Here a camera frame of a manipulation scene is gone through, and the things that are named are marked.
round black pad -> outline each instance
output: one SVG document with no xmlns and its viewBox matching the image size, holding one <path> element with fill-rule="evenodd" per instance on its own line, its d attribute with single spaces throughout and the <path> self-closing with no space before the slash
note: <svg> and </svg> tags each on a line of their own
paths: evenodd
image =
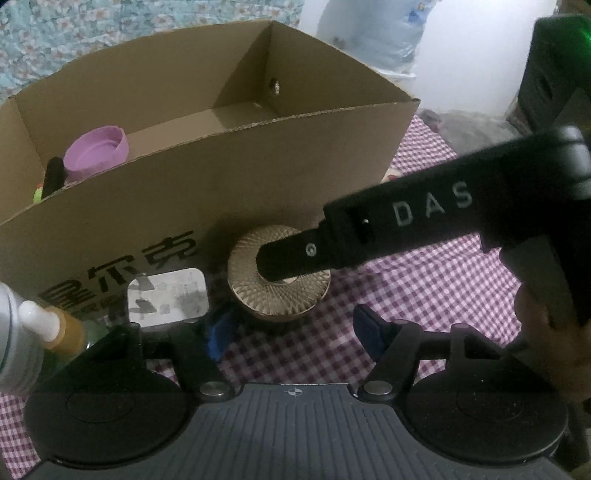
<svg viewBox="0 0 591 480">
<path fill-rule="evenodd" d="M 422 379 L 405 412 L 426 445 L 479 465 L 506 465 L 548 454 L 567 424 L 557 393 L 517 360 L 472 360 Z"/>
<path fill-rule="evenodd" d="M 42 458 L 100 468 L 157 450 L 188 413 L 181 389 L 146 370 L 143 360 L 91 349 L 31 395 L 25 425 Z"/>
</svg>

ribbed rubber surface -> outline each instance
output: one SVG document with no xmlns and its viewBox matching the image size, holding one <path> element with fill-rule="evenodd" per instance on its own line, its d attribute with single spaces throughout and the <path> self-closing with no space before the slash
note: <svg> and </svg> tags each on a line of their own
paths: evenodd
<svg viewBox="0 0 591 480">
<path fill-rule="evenodd" d="M 389 407 L 361 403 L 345 385 L 246 385 L 227 403 L 200 407 L 165 449 L 102 471 L 49 462 L 30 480 L 552 480 L 540 459 L 514 468 L 465 466 L 418 443 Z"/>
</svg>

hole in cardboard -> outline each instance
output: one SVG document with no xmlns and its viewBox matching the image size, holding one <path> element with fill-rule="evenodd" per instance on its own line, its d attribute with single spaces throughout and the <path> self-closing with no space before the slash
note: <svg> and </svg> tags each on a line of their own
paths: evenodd
<svg viewBox="0 0 591 480">
<path fill-rule="evenodd" d="M 280 87 L 279 87 L 279 80 L 277 80 L 276 78 L 272 78 L 271 81 L 269 82 L 269 88 L 271 89 L 271 93 L 274 96 L 278 96 L 279 95 L 279 91 L 280 91 Z"/>
</svg>

white nozzle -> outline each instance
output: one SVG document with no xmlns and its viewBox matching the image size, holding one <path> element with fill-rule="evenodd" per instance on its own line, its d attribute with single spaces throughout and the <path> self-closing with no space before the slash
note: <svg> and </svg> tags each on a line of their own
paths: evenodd
<svg viewBox="0 0 591 480">
<path fill-rule="evenodd" d="M 53 312 L 42 309 L 34 301 L 26 300 L 18 308 L 22 324 L 44 342 L 52 342 L 60 333 L 60 318 Z"/>
</svg>

human hand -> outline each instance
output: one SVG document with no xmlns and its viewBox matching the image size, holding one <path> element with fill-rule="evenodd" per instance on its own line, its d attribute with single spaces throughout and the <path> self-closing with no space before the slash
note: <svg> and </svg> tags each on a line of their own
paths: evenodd
<svg viewBox="0 0 591 480">
<path fill-rule="evenodd" d="M 591 397 L 591 321 L 581 327 L 568 323 L 553 327 L 548 309 L 526 285 L 515 296 L 515 315 L 541 373 L 568 400 Z"/>
</svg>

